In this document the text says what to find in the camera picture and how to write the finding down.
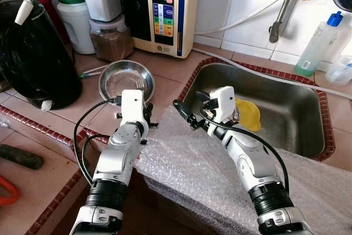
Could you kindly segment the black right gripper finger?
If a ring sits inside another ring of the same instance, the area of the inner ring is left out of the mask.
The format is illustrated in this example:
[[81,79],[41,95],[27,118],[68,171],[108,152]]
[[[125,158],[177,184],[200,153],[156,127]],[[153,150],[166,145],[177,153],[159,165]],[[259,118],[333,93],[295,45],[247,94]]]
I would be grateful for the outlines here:
[[174,100],[173,106],[193,130],[201,129],[202,122],[194,117],[192,112],[183,105],[183,102]]

